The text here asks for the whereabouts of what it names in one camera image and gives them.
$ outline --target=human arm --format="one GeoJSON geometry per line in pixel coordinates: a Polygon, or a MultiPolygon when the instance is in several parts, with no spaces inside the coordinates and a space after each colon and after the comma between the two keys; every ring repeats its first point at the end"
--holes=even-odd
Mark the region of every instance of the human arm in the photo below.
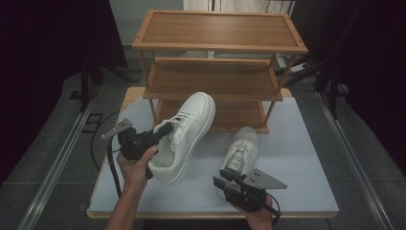
{"type": "Polygon", "coordinates": [[[128,161],[121,153],[117,156],[117,163],[119,163],[124,178],[124,187],[122,195],[107,222],[106,230],[132,229],[138,203],[147,185],[147,162],[156,151],[156,146],[149,148],[138,161],[128,161]]]}
{"type": "MultiPolygon", "coordinates": [[[[268,195],[266,197],[266,203],[272,207],[272,198],[268,195]]],[[[248,213],[243,209],[232,204],[233,207],[238,209],[245,217],[247,217],[248,224],[252,230],[273,230],[272,226],[272,213],[265,208],[261,208],[259,211],[248,213]]]]}

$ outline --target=white table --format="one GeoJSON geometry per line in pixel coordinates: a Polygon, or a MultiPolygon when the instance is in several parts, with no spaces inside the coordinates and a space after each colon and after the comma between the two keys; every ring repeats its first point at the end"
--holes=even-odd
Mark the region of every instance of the white table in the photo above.
{"type": "MultiPolygon", "coordinates": [[[[269,103],[264,103],[265,110],[269,103]]],[[[139,98],[120,115],[138,131],[152,128],[148,100],[139,98]]],[[[268,123],[270,133],[259,134],[256,168],[287,185],[267,190],[281,205],[283,218],[333,218],[339,211],[317,153],[294,98],[276,103],[268,123]]],[[[141,219],[241,219],[244,216],[218,195],[213,176],[229,145],[232,133],[207,133],[196,146],[183,180],[167,185],[152,178],[139,204],[141,219]]],[[[117,139],[113,150],[119,148],[117,139]]],[[[116,162],[121,184],[123,178],[116,162]]],[[[87,214],[108,218],[118,200],[111,171],[104,160],[87,214]]]]}

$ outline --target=wooden shelf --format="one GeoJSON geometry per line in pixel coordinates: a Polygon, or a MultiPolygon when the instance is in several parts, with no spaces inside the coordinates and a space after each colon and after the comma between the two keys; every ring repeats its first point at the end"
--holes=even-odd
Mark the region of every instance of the wooden shelf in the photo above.
{"type": "Polygon", "coordinates": [[[216,101],[282,101],[267,59],[160,57],[148,84],[146,99],[186,100],[202,91],[216,101]]]}
{"type": "Polygon", "coordinates": [[[137,50],[204,50],[306,54],[285,13],[148,11],[137,50]]]}
{"type": "MultiPolygon", "coordinates": [[[[160,100],[157,107],[158,123],[176,115],[184,101],[160,100]]],[[[264,124],[262,102],[215,102],[215,115],[211,132],[237,132],[242,127],[251,127],[258,133],[268,133],[264,124]]]]}
{"type": "Polygon", "coordinates": [[[252,127],[267,133],[275,102],[297,55],[307,49],[285,13],[148,11],[132,47],[140,51],[154,121],[175,115],[195,92],[215,100],[211,131],[235,132],[252,127]],[[270,59],[155,57],[154,51],[221,51],[272,54],[270,59]],[[146,62],[145,51],[153,61],[146,62]],[[279,79],[272,68],[276,54],[291,54],[279,79]],[[152,100],[159,100],[155,111],[152,100]],[[266,115],[262,102],[272,102],[266,115]]]}

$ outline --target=cable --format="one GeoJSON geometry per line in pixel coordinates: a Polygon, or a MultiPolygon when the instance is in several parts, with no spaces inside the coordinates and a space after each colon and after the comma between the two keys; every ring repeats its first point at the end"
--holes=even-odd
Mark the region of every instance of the cable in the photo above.
{"type": "MultiPolygon", "coordinates": [[[[279,213],[279,215],[275,215],[275,218],[274,218],[274,220],[272,221],[272,225],[275,225],[275,224],[277,224],[277,222],[278,222],[278,220],[279,220],[279,218],[281,217],[281,207],[280,207],[280,205],[279,205],[279,202],[274,198],[274,196],[273,195],[270,195],[270,194],[268,194],[268,193],[266,193],[268,196],[271,196],[271,198],[273,199],[273,200],[275,200],[275,203],[277,204],[277,206],[278,206],[278,210],[276,210],[278,213],[279,213]]],[[[272,212],[272,207],[270,207],[269,205],[266,205],[265,206],[265,208],[268,210],[268,211],[270,211],[271,213],[273,213],[272,212]]]]}
{"type": "Polygon", "coordinates": [[[272,8],[271,12],[275,9],[276,6],[277,6],[277,1],[275,0],[274,1],[274,7],[272,8]]]}
{"type": "Polygon", "coordinates": [[[116,167],[114,166],[113,150],[112,150],[113,137],[114,136],[110,137],[110,139],[108,140],[107,160],[108,165],[110,166],[111,174],[113,175],[114,184],[116,185],[117,195],[120,197],[122,196],[122,188],[120,187],[120,180],[117,175],[116,167]]]}
{"type": "Polygon", "coordinates": [[[284,1],[282,1],[282,3],[281,3],[280,13],[281,13],[281,11],[282,11],[283,2],[284,2],[284,1]]]}
{"type": "Polygon", "coordinates": [[[265,1],[263,1],[262,6],[260,6],[260,8],[259,8],[259,11],[258,11],[258,12],[260,12],[260,10],[262,10],[263,6],[265,6],[265,3],[266,3],[267,1],[269,1],[269,0],[265,0],[265,1]]]}
{"type": "Polygon", "coordinates": [[[238,12],[238,9],[237,9],[237,0],[234,0],[234,8],[236,8],[236,11],[238,12]]]}
{"type": "Polygon", "coordinates": [[[99,128],[100,128],[109,118],[111,118],[112,116],[114,116],[115,114],[117,114],[117,113],[119,113],[119,112],[120,112],[120,110],[117,110],[117,111],[111,113],[110,115],[108,115],[104,120],[102,120],[102,121],[99,123],[99,125],[96,127],[96,130],[95,130],[95,132],[93,133],[93,136],[92,136],[92,140],[90,141],[90,154],[92,155],[93,163],[94,163],[94,165],[96,166],[96,168],[98,169],[98,171],[101,170],[101,167],[99,166],[99,164],[98,164],[98,162],[97,162],[97,160],[96,160],[95,153],[93,152],[93,143],[94,143],[94,141],[95,141],[95,137],[96,137],[96,135],[97,135],[97,133],[98,133],[98,131],[99,131],[99,128]]]}

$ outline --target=white sneaker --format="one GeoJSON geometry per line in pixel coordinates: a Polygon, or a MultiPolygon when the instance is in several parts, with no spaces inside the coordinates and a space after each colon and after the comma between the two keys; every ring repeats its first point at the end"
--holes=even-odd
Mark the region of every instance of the white sneaker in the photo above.
{"type": "Polygon", "coordinates": [[[156,126],[173,124],[173,132],[161,139],[158,153],[148,162],[152,174],[161,182],[179,182],[188,167],[193,149],[212,125],[215,114],[213,98],[203,92],[191,95],[178,113],[156,126]]]}
{"type": "MultiPolygon", "coordinates": [[[[235,135],[233,144],[229,147],[226,157],[220,167],[221,170],[226,168],[247,175],[254,169],[258,159],[259,138],[257,133],[248,126],[242,127],[235,135]]],[[[230,182],[223,177],[228,187],[239,191],[239,186],[235,182],[230,182]]],[[[217,192],[224,197],[223,191],[217,189],[217,192]]]]}

